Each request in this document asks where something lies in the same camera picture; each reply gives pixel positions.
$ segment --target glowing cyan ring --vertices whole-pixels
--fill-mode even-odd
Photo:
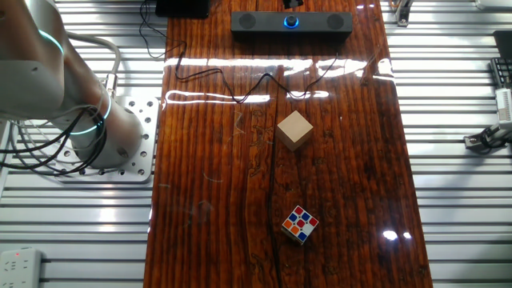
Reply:
[[[290,28],[290,29],[297,28],[297,26],[298,26],[298,18],[297,18],[297,22],[296,22],[296,23],[295,23],[295,25],[293,25],[293,26],[289,26],[289,25],[286,23],[286,20],[287,20],[287,19],[288,19],[288,17],[286,17],[286,18],[285,18],[285,22],[284,22],[284,24],[285,24],[285,26],[286,26],[286,27],[288,27],[288,28]]]
[[[61,44],[57,40],[55,40],[55,38],[51,37],[51,35],[49,35],[47,32],[45,32],[43,30],[40,30],[39,33],[44,38],[52,41],[55,45],[57,45],[57,47],[60,49],[60,51],[64,54],[64,49],[62,48]]]
[[[108,99],[109,99],[109,108],[106,110],[105,117],[103,117],[103,121],[105,121],[106,118],[109,117],[110,108],[112,108],[112,99],[110,99],[110,97],[108,97]],[[89,133],[91,131],[94,131],[94,129],[96,129],[96,127],[98,127],[98,125],[92,126],[91,128],[89,128],[85,131],[82,131],[82,132],[73,132],[73,133],[71,133],[71,135],[81,135],[81,134]]]

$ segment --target electrical outlet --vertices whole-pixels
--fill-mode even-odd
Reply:
[[[41,252],[33,248],[0,254],[0,288],[38,288]]]

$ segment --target beige block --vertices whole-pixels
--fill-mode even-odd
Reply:
[[[288,147],[295,151],[311,137],[313,126],[297,111],[278,124],[276,136]]]

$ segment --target black wire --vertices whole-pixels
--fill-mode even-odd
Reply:
[[[272,76],[271,74],[269,73],[264,73],[263,76],[260,77],[260,79],[258,80],[258,82],[249,90],[249,92],[247,92],[244,97],[242,97],[242,99],[238,100],[235,95],[234,95],[234,92],[233,92],[233,88],[230,86],[230,84],[227,82],[226,80],[226,76],[224,75],[224,71],[220,68],[212,68],[212,69],[208,69],[208,70],[204,70],[204,71],[200,71],[200,72],[197,72],[197,73],[193,73],[193,74],[190,74],[190,75],[187,75],[187,76],[179,76],[178,75],[178,71],[179,71],[179,68],[181,67],[181,64],[182,64],[182,60],[183,58],[185,57],[185,52],[186,52],[186,48],[187,48],[187,43],[183,40],[174,40],[174,39],[169,39],[164,33],[162,33],[161,31],[153,28],[148,22],[147,22],[147,19],[149,17],[149,5],[148,5],[148,0],[144,0],[144,2],[141,4],[140,6],[140,9],[139,9],[139,12],[140,12],[140,15],[141,15],[141,18],[142,18],[142,23],[138,29],[138,32],[140,33],[140,35],[142,36],[142,39],[144,39],[144,42],[146,43],[146,48],[147,48],[147,51],[148,51],[148,54],[152,57],[152,58],[160,58],[161,56],[165,55],[167,52],[169,51],[172,51],[174,49],[176,49],[177,47],[183,45],[183,50],[182,52],[180,53],[179,57],[178,57],[178,63],[176,65],[176,71],[174,72],[174,75],[176,77],[176,79],[178,80],[189,80],[191,78],[194,78],[194,77],[197,77],[197,76],[201,76],[201,75],[211,75],[211,74],[217,74],[219,73],[221,76],[222,76],[222,83],[224,84],[224,86],[228,89],[228,91],[230,92],[230,96],[231,98],[233,99],[233,101],[235,101],[236,103],[238,104],[241,104],[241,103],[244,103],[245,100],[248,99],[248,97],[253,93],[254,90],[256,90],[256,88],[258,88],[258,86],[263,82],[263,80],[265,78],[270,78],[270,80],[272,80],[273,82],[275,82],[281,89],[283,89],[285,92],[287,92],[292,98],[304,98],[306,95],[307,95],[307,92],[309,89],[311,89],[311,87],[313,87],[315,84],[317,84],[320,80],[322,80],[322,78],[324,78],[324,76],[327,74],[327,72],[329,72],[329,70],[334,66],[334,64],[336,63],[336,61],[338,60],[338,52],[336,52],[336,57],[334,58],[334,61],[330,64],[330,66],[327,68],[327,70],[324,72],[324,74],[322,74],[320,77],[318,77],[316,80],[314,80],[312,83],[310,83],[304,90],[304,93],[302,93],[301,95],[299,96],[296,96],[294,95],[288,88],[286,88],[283,84],[281,84],[276,78],[274,78],[274,76]],[[157,32],[158,34],[160,34],[161,36],[165,37],[168,41],[172,41],[172,42],[179,42],[178,45],[172,47],[171,49],[169,49],[168,51],[164,52],[163,54],[161,54],[160,56],[158,57],[155,57],[151,54],[150,52],[150,47],[149,47],[149,43],[146,39],[146,37],[142,34],[142,28],[144,27],[144,25],[148,26],[150,29],[152,29],[153,31]]]
[[[165,54],[167,54],[167,52],[171,52],[172,50],[180,47],[181,44],[186,44],[184,41],[181,41],[181,40],[171,40],[173,42],[179,42],[179,44],[177,44],[176,46],[166,50],[164,53],[160,54],[159,56],[153,56],[151,51],[150,51],[150,44],[148,43],[147,39],[146,39],[146,36],[144,36],[144,33],[142,32],[142,29],[144,28],[144,26],[147,26],[148,28],[152,29],[152,31],[160,34],[161,36],[163,36],[166,40],[169,40],[167,38],[167,36],[162,33],[160,30],[152,27],[152,25],[149,24],[149,20],[150,20],[150,6],[148,4],[148,0],[145,0],[141,6],[140,6],[140,9],[139,9],[139,13],[141,15],[141,18],[142,18],[142,23],[140,25],[140,27],[138,28],[138,33],[141,35],[142,39],[144,40],[144,43],[146,44],[146,49],[147,49],[147,53],[150,57],[152,57],[153,59],[159,59],[161,56],[164,56]]]
[[[66,129],[64,130],[59,136],[57,136],[56,138],[54,138],[53,140],[51,141],[48,141],[47,143],[41,145],[41,146],[36,146],[34,148],[29,148],[29,149],[24,149],[24,150],[17,150],[16,147],[13,146],[13,149],[12,150],[0,150],[0,153],[6,153],[6,154],[18,154],[18,153],[29,153],[29,152],[34,152],[34,151],[37,151],[37,150],[41,150],[43,148],[46,148],[50,145],[52,145],[53,143],[56,143],[59,139],[61,139],[62,137],[64,137],[64,142],[67,141],[67,139],[70,137],[71,135],[71,132],[73,131],[73,129],[76,127],[76,125],[78,124],[78,121],[80,121],[80,118],[82,118],[82,116],[85,114],[85,112],[87,112],[87,110],[83,110],[82,112],[80,112],[80,114],[76,117],[75,120],[73,120],[73,122],[71,123],[71,125]],[[60,153],[60,151],[62,149],[64,149],[64,144],[61,144],[58,148],[58,153]],[[35,164],[34,166],[32,166],[33,168],[39,168],[41,166],[44,166],[45,164],[48,164],[50,163],[52,160],[54,160],[57,156],[56,155],[52,155],[52,157],[48,158],[47,160],[39,163],[39,164]],[[7,167],[7,168],[11,168],[11,169],[19,169],[19,170],[29,170],[30,168],[28,167],[24,167],[24,166],[16,166],[16,165],[11,165],[11,164],[7,164],[5,162],[2,162],[0,163],[0,166],[4,166],[4,167]]]
[[[45,176],[64,176],[64,175],[68,175],[68,174],[72,174],[72,173],[76,173],[76,172],[79,172],[83,169],[85,169],[86,167],[88,167],[92,162],[94,162],[96,160],[96,158],[100,155],[100,153],[102,152],[103,150],[103,147],[105,146],[106,144],[106,127],[105,127],[105,123],[104,123],[104,119],[103,117],[96,111],[91,111],[92,109],[95,109],[95,108],[88,108],[86,110],[83,110],[77,117],[76,119],[73,121],[73,123],[65,130],[65,132],[67,133],[62,144],[59,146],[58,150],[52,154],[50,157],[48,157],[47,160],[45,161],[41,161],[37,158],[36,155],[34,155],[32,153],[32,149],[29,149],[27,144],[26,144],[26,141],[24,139],[24,136],[20,130],[20,135],[22,137],[22,140],[24,141],[25,143],[25,146],[27,149],[25,150],[28,150],[30,153],[30,155],[32,155],[36,161],[39,162],[39,164],[35,164],[35,165],[28,165],[23,159],[22,157],[20,157],[20,153],[21,151],[23,150],[17,150],[16,147],[15,147],[15,141],[13,140],[13,137],[12,137],[12,132],[13,132],[13,126],[10,127],[10,142],[11,142],[11,145],[13,147],[13,151],[14,153],[18,156],[18,159],[20,160],[20,162],[23,164],[23,166],[15,166],[15,165],[11,165],[11,164],[7,164],[7,163],[0,163],[0,166],[4,166],[4,167],[7,167],[7,168],[11,168],[11,169],[16,169],[16,170],[32,170],[34,173],[36,174],[40,174],[40,175],[45,175]],[[50,163],[51,161],[55,160],[56,157],[60,154],[60,152],[62,151],[62,149],[64,148],[64,146],[66,145],[67,143],[67,140],[69,139],[70,137],[70,134],[71,134],[71,131],[73,131],[73,128],[78,124],[78,121],[80,120],[80,118],[84,115],[85,112],[90,112],[91,116],[92,116],[92,119],[94,120],[94,123],[96,124],[97,126],[97,129],[96,129],[96,133],[97,133],[97,137],[98,138],[101,138],[100,141],[98,141],[95,145],[94,145],[94,148],[93,148],[93,151],[91,152],[91,155],[88,157],[87,160],[85,160],[81,165],[75,167],[74,169],[70,170],[70,171],[61,171],[61,170],[57,170],[51,166],[48,166],[47,164]],[[42,166],[46,166],[50,169],[52,169],[53,171],[56,171],[57,173],[52,173],[52,172],[41,172],[41,171],[37,171],[36,168],[39,168],[39,167],[42,167]]]
[[[496,148],[501,148],[501,147],[504,147],[504,145],[509,141],[509,139],[506,138],[506,139],[501,140],[499,144],[492,145],[489,143],[489,141],[487,141],[487,137],[486,137],[488,135],[489,131],[490,131],[490,128],[487,127],[481,132],[480,142],[482,143],[482,145],[484,145],[484,147],[489,148],[490,150],[496,149]]]

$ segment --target speaker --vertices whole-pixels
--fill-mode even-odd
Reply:
[[[157,0],[155,13],[168,18],[207,18],[210,0]]]
[[[351,13],[233,12],[231,33],[236,39],[265,36],[326,37],[345,41],[352,33]]]

